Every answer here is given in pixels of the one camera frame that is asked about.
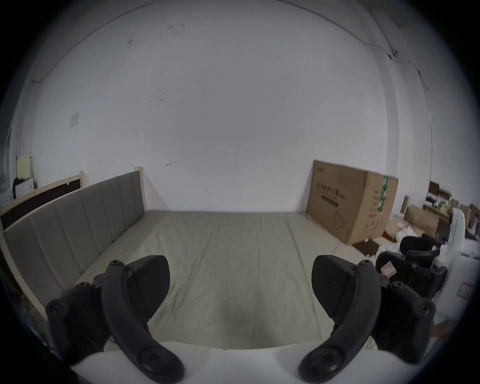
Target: upholstered headboard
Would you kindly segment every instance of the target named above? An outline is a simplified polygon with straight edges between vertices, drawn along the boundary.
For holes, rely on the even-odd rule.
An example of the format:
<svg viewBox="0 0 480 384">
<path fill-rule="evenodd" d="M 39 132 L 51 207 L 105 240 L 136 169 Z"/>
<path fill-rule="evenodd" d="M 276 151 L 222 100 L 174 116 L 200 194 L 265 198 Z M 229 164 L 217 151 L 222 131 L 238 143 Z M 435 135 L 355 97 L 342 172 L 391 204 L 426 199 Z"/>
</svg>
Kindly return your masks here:
<svg viewBox="0 0 480 384">
<path fill-rule="evenodd" d="M 18 271 L 45 306 L 144 214 L 142 171 L 59 197 L 8 227 L 4 238 Z"/>
</svg>

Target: cardboard box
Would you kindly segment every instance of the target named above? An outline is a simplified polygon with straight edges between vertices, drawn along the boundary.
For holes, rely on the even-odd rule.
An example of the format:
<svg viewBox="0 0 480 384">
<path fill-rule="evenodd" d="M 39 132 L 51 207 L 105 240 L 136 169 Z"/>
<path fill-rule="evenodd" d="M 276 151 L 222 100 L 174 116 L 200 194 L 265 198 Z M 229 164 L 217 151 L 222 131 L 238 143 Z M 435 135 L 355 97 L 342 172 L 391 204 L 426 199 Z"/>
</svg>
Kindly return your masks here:
<svg viewBox="0 0 480 384">
<path fill-rule="evenodd" d="M 468 227 L 468 223 L 470 222 L 470 217 L 472 215 L 471 208 L 467 207 L 466 205 L 460 204 L 460 210 L 465 215 L 465 227 Z"/>
<path fill-rule="evenodd" d="M 432 237 L 435 237 L 440 220 L 437 215 L 415 206 L 407 208 L 403 219 L 411 225 L 423 229 L 427 235 Z"/>
<path fill-rule="evenodd" d="M 315 161 L 307 213 L 345 244 L 382 236 L 398 179 Z"/>
<path fill-rule="evenodd" d="M 450 212 L 452 212 L 453 208 L 459 208 L 460 207 L 460 201 L 451 199 L 450 200 Z"/>
<path fill-rule="evenodd" d="M 471 210 L 472 210 L 472 214 L 470 216 L 470 223 L 472 224 L 472 226 L 475 224 L 475 216 L 478 216 L 479 220 L 480 220 L 480 209 L 478 207 L 476 207 L 475 205 L 473 204 L 470 204 L 468 206 Z M 477 235 L 480 233 L 480 225 L 477 229 Z"/>
</svg>

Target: green label on box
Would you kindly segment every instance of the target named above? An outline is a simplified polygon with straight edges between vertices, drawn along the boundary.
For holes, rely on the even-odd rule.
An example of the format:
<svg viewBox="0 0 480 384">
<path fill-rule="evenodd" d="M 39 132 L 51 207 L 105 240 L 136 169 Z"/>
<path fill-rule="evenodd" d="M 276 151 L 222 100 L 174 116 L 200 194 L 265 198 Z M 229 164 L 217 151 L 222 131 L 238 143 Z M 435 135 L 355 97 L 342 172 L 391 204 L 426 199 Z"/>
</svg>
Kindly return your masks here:
<svg viewBox="0 0 480 384">
<path fill-rule="evenodd" d="M 384 176 L 384 184 L 382 186 L 382 194 L 380 196 L 380 202 L 378 203 L 378 213 L 382 214 L 382 211 L 384 210 L 384 204 L 385 204 L 385 197 L 387 196 L 387 188 L 388 188 L 388 177 Z"/>
</svg>

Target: electrical wire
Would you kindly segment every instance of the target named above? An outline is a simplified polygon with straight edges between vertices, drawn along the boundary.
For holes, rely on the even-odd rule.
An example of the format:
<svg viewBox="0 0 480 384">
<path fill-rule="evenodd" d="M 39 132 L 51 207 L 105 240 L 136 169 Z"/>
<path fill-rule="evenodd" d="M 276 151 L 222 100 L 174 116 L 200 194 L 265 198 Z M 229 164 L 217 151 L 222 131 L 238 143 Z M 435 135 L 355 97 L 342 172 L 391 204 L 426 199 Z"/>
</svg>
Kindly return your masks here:
<svg viewBox="0 0 480 384">
<path fill-rule="evenodd" d="M 130 9 L 129 11 L 124 12 L 124 13 L 118 15 L 118 16 L 115 16 L 113 19 L 107 21 L 105 24 L 102 24 L 100 27 L 94 29 L 92 32 L 88 33 L 84 38 L 82 38 L 82 40 L 80 40 L 78 43 L 76 43 L 72 48 L 70 48 L 70 49 L 60 58 L 60 60 L 58 60 L 58 61 L 55 63 L 55 65 L 50 69 L 50 71 L 48 71 L 48 73 L 44 76 L 44 78 L 43 78 L 42 80 L 35 80 L 35 79 L 33 79 L 32 82 L 37 84 L 37 83 L 41 83 L 41 82 L 45 81 L 45 79 L 48 77 L 48 75 L 50 75 L 50 74 L 52 73 L 52 71 L 55 69 L 55 67 L 56 67 L 65 57 L 67 57 L 67 55 L 68 55 L 70 52 L 72 52 L 79 44 L 81 44 L 85 39 L 87 39 L 89 36 L 93 35 L 93 34 L 94 34 L 96 31 L 98 31 L 99 29 L 103 28 L 104 26 L 110 24 L 111 22 L 113 22 L 113 21 L 115 21 L 115 20 L 117 20 L 117 19 L 119 19 L 119 18 L 121 18 L 121 17 L 123 17 L 123 16 L 125 16 L 125 15 L 127 15 L 127 14 L 129 14 L 129 13 L 131 13 L 131 12 L 133 12 L 133 11 L 136 11 L 136 10 L 138 10 L 138 9 L 141 9 L 141 8 L 147 7 L 147 6 L 149 6 L 149 5 L 158 3 L 158 2 L 160 2 L 160 1 L 161 1 L 161 0 L 155 0 L 155 1 L 153 1 L 153 2 L 150 2 L 150 3 L 147 3 L 147 4 L 143 4 L 143 5 L 140 5 L 140 6 L 136 7 L 136 8 Z"/>
<path fill-rule="evenodd" d="M 287 5 L 291 5 L 292 7 L 296 7 L 296 8 L 299 8 L 301 10 L 304 10 L 306 12 L 310 12 L 311 14 L 314 14 L 315 16 L 318 16 L 318 17 L 321 17 L 322 19 L 328 21 L 329 23 L 332 23 L 333 25 L 336 25 L 338 28 L 340 28 L 341 30 L 347 32 L 350 36 L 354 37 L 355 39 L 357 39 L 359 42 L 361 42 L 362 44 L 364 45 L 367 45 L 369 47 L 372 47 L 372 48 L 378 48 L 380 49 L 381 51 L 383 51 L 387 56 L 388 58 L 393 61 L 394 63 L 397 63 L 397 64 L 409 64 L 409 65 L 412 65 L 416 70 L 417 70 L 417 73 L 420 77 L 420 82 L 422 84 L 422 90 L 423 90 L 423 94 L 425 95 L 425 102 L 427 104 L 427 111 L 428 111 L 428 120 L 429 120 L 429 123 L 430 123 L 430 141 L 431 141 L 431 150 L 430 150 L 430 179 L 432 178 L 432 160 L 433 160 L 433 155 L 432 155 L 432 152 L 433 152 L 433 138 L 432 138 L 432 117 L 430 115 L 430 107 L 428 105 L 428 98 L 427 98 L 427 92 L 428 92 L 428 88 L 427 88 L 427 85 L 425 84 L 423 78 L 422 78 L 422 75 L 420 73 L 420 70 L 417 68 L 417 66 L 415 65 L 414 62 L 412 61 L 399 61 L 399 60 L 395 60 L 393 58 L 393 56 L 396 56 L 396 51 L 393 50 L 390 42 L 388 41 L 388 39 L 386 38 L 385 36 L 385 33 L 383 32 L 383 30 L 381 29 L 381 27 L 378 25 L 379 29 L 382 31 L 382 33 L 384 34 L 384 37 L 385 37 L 385 40 L 387 41 L 388 45 L 390 46 L 390 49 L 392 50 L 392 54 L 388 53 L 385 48 L 383 48 L 381 45 L 378 45 L 378 44 L 372 44 L 372 43 L 369 43 L 368 41 L 365 41 L 363 40 L 361 37 L 357 36 L 356 34 L 354 34 L 353 32 L 351 32 L 350 30 L 346 29 L 344 26 L 340 25 L 339 23 L 337 23 L 336 21 L 328 18 L 327 16 L 325 15 L 322 15 L 321 13 L 318 13 L 314 10 L 311 10 L 309 8 L 306 8 L 302 5 L 299 5 L 299 4 L 295 4 L 295 3 L 291 3 L 289 1 L 286 1 L 286 0 L 276 0 L 280 3 L 284 3 L 284 4 L 287 4 Z"/>
<path fill-rule="evenodd" d="M 149 3 L 146 3 L 146 4 L 143 4 L 143 5 L 140 5 L 138 7 L 135 7 L 135 8 L 132 8 L 130 9 L 129 11 L 127 12 L 124 12 L 118 16 L 115 16 L 113 19 L 107 21 L 106 23 L 102 24 L 100 27 L 94 29 L 92 32 L 88 33 L 86 36 L 84 36 L 80 41 L 78 41 L 72 48 L 70 48 L 61 58 L 60 60 L 58 60 L 54 66 L 50 69 L 50 71 L 47 72 L 47 74 L 43 77 L 43 79 L 41 80 L 37 80 L 37 79 L 32 79 L 28 85 L 28 89 L 27 89 L 27 92 L 25 94 L 25 99 L 24 99 L 24 103 L 23 103 L 23 108 L 22 108 L 22 113 L 21 113 L 21 117 L 20 117 L 20 123 L 19 123 L 19 137 L 18 137 L 18 145 L 17 145 L 17 157 L 20 155 L 20 149 L 21 149 L 21 142 L 22 142 L 22 132 L 23 132 L 23 127 L 24 127 L 24 118 L 25 118 L 25 109 L 26 109 L 26 105 L 28 104 L 28 100 L 30 98 L 30 94 L 32 92 L 32 88 L 33 88 L 33 85 L 34 84 L 40 84 L 42 82 L 44 82 L 46 80 L 46 78 L 52 73 L 52 71 L 57 67 L 58 64 L 60 64 L 60 62 L 65 58 L 67 57 L 67 55 L 72 52 L 79 44 L 81 44 L 85 39 L 87 39 L 89 36 L 91 36 L 92 34 L 94 34 L 95 32 L 97 32 L 99 29 L 103 28 L 104 26 L 110 24 L 111 22 L 133 12 L 133 11 L 136 11 L 138 9 L 141 9 L 141 8 L 144 8 L 146 6 L 149 6 L 149 5 L 152 5 L 152 4 L 156 4 L 158 2 L 160 2 L 161 0 L 154 0 L 152 2 L 149 2 Z"/>
<path fill-rule="evenodd" d="M 121 17 L 123 17 L 123 16 L 125 16 L 125 15 L 127 15 L 127 14 L 129 14 L 129 13 L 131 13 L 131 12 L 133 12 L 133 11 L 136 11 L 136 10 L 138 10 L 138 9 L 141 9 L 141 8 L 147 7 L 147 6 L 149 6 L 149 5 L 158 3 L 158 2 L 160 2 L 160 1 L 161 1 L 161 0 L 155 0 L 155 1 L 152 1 L 152 2 L 150 2 L 150 3 L 143 4 L 143 5 L 140 5 L 140 6 L 138 6 L 138 7 L 135 7 L 135 8 L 133 8 L 133 9 L 127 11 L 127 12 L 124 12 L 124 13 L 122 13 L 122 14 L 114 17 L 113 19 L 107 21 L 105 24 L 102 24 L 100 27 L 98 27 L 98 28 L 94 29 L 92 32 L 88 33 L 85 37 L 83 37 L 80 41 L 78 41 L 72 48 L 70 48 L 70 49 L 60 58 L 60 60 L 58 60 L 58 61 L 55 63 L 55 65 L 50 69 L 50 71 L 47 72 L 47 74 L 43 77 L 43 79 L 41 79 L 41 80 L 32 79 L 32 81 L 30 82 L 30 85 L 29 85 L 29 90 L 27 91 L 26 100 L 25 100 L 24 105 L 26 105 L 27 102 L 28 102 L 28 99 L 29 99 L 29 97 L 30 97 L 30 92 L 31 92 L 31 90 L 32 90 L 33 84 L 39 84 L 39 83 L 44 82 L 44 81 L 46 80 L 46 78 L 52 73 L 52 71 L 57 67 L 57 65 L 58 65 L 70 52 L 72 52 L 79 44 L 81 44 L 85 39 L 87 39 L 89 36 L 91 36 L 92 34 L 94 34 L 95 32 L 97 32 L 99 29 L 103 28 L 104 26 L 110 24 L 111 22 L 113 22 L 113 21 L 115 21 L 115 20 L 117 20 L 117 19 L 119 19 L 119 18 L 121 18 Z M 319 12 L 316 12 L 316 11 L 311 10 L 311 9 L 309 9 L 309 8 L 306 8 L 306 7 L 302 6 L 302 5 L 295 4 L 295 3 L 292 3 L 292 2 L 289 2 L 289 1 L 286 1 L 286 0 L 276 0 L 276 1 L 281 2 L 281 3 L 284 3 L 284 4 L 286 4 L 286 5 L 290 5 L 290 6 L 292 6 L 292 7 L 299 8 L 299 9 L 301 9 L 301 10 L 304 10 L 304 11 L 306 11 L 306 12 L 312 13 L 312 14 L 314 14 L 315 16 L 318 16 L 318 17 L 326 20 L 327 22 L 335 25 L 336 27 L 340 28 L 340 29 L 343 30 L 344 32 L 348 33 L 350 36 L 352 36 L 353 38 L 355 38 L 356 40 L 358 40 L 358 41 L 361 42 L 362 44 L 364 44 L 364 45 L 366 45 L 366 46 L 369 46 L 369 47 L 372 47 L 372 48 L 380 49 L 383 53 L 385 53 L 385 54 L 388 56 L 388 58 L 389 58 L 391 61 L 393 61 L 393 62 L 395 62 L 395 63 L 397 63 L 397 64 L 409 64 L 409 65 L 412 65 L 413 67 L 415 67 L 415 69 L 417 70 L 417 73 L 418 73 L 418 75 L 419 75 L 419 77 L 420 77 L 420 81 L 421 81 L 421 83 L 422 83 L 422 89 L 423 89 L 423 93 L 424 93 L 424 95 L 425 95 L 425 101 L 426 101 L 426 103 L 427 103 L 427 110 L 428 110 L 428 117 L 429 117 L 429 121 L 430 121 L 430 133 L 432 134 L 432 119 L 431 119 L 431 116 L 430 116 L 430 107 L 429 107 L 429 105 L 428 105 L 428 99 L 427 99 L 427 91 L 428 91 L 427 85 L 425 84 L 425 82 L 424 82 L 424 80 L 423 80 L 423 78 L 422 78 L 422 75 L 421 75 L 419 69 L 417 68 L 417 66 L 415 65 L 415 63 L 413 63 L 412 61 L 398 61 L 398 60 L 395 60 L 395 59 L 394 59 L 393 56 L 395 56 L 396 54 L 394 54 L 394 50 L 393 50 L 390 42 L 389 42 L 388 39 L 386 38 L 385 34 L 384 34 L 384 37 L 385 37 L 388 45 L 390 46 L 390 49 L 391 49 L 392 53 L 388 53 L 387 50 L 386 50 L 385 48 L 383 48 L 383 47 L 382 47 L 381 45 L 379 45 L 379 44 L 373 44 L 373 43 L 369 43 L 368 41 L 363 40 L 361 37 L 357 36 L 356 34 L 354 34 L 353 32 L 351 32 L 350 30 L 348 30 L 347 28 L 345 28 L 344 26 L 342 26 L 341 24 L 339 24 L 339 23 L 337 23 L 336 21 L 328 18 L 328 17 L 325 16 L 325 15 L 322 15 L 322 14 L 319 13 Z M 21 119 L 21 123 L 20 123 L 20 128 L 21 128 L 21 129 L 20 129 L 20 138 L 19 138 L 20 140 L 19 140 L 19 141 L 21 141 L 21 135 L 22 135 L 22 130 L 23 130 L 24 113 L 25 113 L 25 110 L 23 110 L 23 112 L 22 112 L 22 119 Z M 431 176 L 432 176 L 432 166 L 430 166 L 430 177 L 431 177 Z"/>
</svg>

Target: gray bed sheet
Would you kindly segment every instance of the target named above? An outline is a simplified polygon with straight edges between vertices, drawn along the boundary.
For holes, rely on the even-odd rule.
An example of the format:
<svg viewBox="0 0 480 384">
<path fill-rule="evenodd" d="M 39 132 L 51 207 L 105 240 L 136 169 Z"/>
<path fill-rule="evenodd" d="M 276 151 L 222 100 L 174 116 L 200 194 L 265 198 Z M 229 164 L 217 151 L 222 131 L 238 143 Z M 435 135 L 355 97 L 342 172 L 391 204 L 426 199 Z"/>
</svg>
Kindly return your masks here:
<svg viewBox="0 0 480 384">
<path fill-rule="evenodd" d="M 267 348 L 326 340 L 333 322 L 312 291 L 315 258 L 364 256 L 300 213 L 148 211 L 80 276 L 111 260 L 164 255 L 167 298 L 149 321 L 155 340 L 213 348 Z"/>
</svg>

